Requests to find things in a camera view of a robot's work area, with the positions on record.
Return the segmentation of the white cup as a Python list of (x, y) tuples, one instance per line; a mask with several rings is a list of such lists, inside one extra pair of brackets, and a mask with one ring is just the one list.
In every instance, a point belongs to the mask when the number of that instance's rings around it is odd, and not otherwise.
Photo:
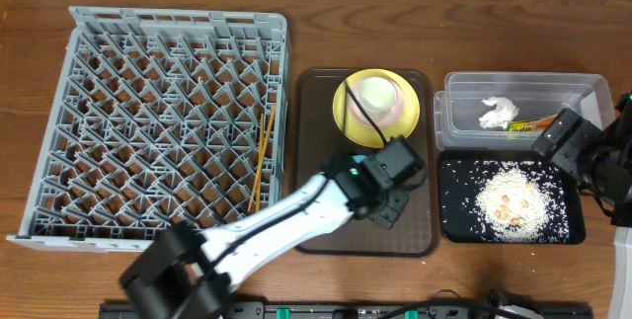
[(369, 77), (360, 82), (357, 96), (368, 112), (378, 114), (388, 112), (397, 100), (395, 86), (390, 80), (382, 77)]

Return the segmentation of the white tissue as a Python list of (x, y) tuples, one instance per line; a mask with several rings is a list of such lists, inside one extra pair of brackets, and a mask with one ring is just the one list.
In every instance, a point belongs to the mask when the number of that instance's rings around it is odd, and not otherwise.
[(482, 103), (487, 107), (493, 107), (492, 110), (485, 112), (479, 117), (479, 124), (485, 129), (507, 129), (519, 112), (519, 108), (505, 97), (491, 97), (482, 100)]

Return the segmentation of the yellow green snack wrapper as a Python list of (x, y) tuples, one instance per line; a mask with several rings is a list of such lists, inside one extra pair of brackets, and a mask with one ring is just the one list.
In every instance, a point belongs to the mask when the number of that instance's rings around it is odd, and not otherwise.
[(550, 115), (533, 120), (513, 120), (508, 124), (507, 132), (541, 132), (545, 130), (556, 118)]

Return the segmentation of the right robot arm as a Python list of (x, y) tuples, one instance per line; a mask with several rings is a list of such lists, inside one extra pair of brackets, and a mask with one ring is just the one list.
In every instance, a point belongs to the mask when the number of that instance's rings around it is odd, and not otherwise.
[(532, 150), (578, 182), (616, 227), (615, 280), (610, 318), (631, 316), (631, 95), (620, 96), (618, 117), (604, 130), (571, 109), (562, 110)]

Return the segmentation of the wooden chopstick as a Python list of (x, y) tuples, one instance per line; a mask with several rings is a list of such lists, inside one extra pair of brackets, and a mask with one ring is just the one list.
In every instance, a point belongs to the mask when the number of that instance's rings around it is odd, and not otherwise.
[(265, 116), (266, 116), (266, 113), (262, 113), (260, 117), (258, 165), (257, 165), (256, 176), (255, 176), (253, 193), (251, 196), (251, 209), (254, 210), (255, 212), (258, 212), (260, 209), (259, 201), (261, 198), (261, 172), (262, 172), (263, 157), (264, 157)]
[[(276, 117), (276, 112), (277, 112), (277, 106), (273, 105), (271, 114), (269, 115), (268, 121), (265, 123), (265, 127), (266, 127), (266, 131), (265, 131), (265, 138), (264, 138), (264, 157), (263, 157), (263, 165), (264, 165), (264, 161), (266, 158), (266, 154), (267, 154), (267, 149), (268, 149), (268, 144), (270, 142), (270, 138), (272, 136), (272, 131), (273, 131), (273, 126), (274, 126), (274, 120)], [(248, 211), (254, 211), (251, 209), (251, 196), (250, 195), (250, 199), (249, 199), (249, 203), (248, 203)]]

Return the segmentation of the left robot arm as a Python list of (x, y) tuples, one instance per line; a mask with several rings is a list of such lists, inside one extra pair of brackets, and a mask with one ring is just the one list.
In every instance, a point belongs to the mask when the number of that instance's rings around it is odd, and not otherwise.
[(174, 225), (119, 278), (141, 318), (220, 318), (235, 289), (296, 245), (379, 208), (382, 197), (420, 171), (411, 158), (332, 159), (286, 199), (238, 222), (195, 232)]

